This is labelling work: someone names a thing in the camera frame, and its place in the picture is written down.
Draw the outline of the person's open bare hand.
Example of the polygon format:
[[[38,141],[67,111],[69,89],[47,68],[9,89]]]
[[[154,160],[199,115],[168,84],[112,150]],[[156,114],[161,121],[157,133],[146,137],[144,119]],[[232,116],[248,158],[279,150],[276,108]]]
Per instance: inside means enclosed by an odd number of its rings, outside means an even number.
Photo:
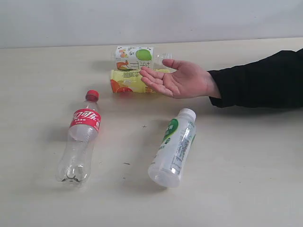
[[[174,72],[157,72],[142,67],[142,82],[153,91],[175,99],[209,96],[221,98],[220,91],[211,74],[197,64],[188,61],[163,59],[162,64]]]

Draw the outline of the black sleeved forearm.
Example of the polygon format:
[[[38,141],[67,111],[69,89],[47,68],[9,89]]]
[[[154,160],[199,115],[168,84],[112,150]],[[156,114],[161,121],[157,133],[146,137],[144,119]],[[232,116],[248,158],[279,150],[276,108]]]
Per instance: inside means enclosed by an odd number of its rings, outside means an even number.
[[[221,98],[219,108],[300,108],[303,105],[303,51],[279,51],[257,62],[210,72]]]

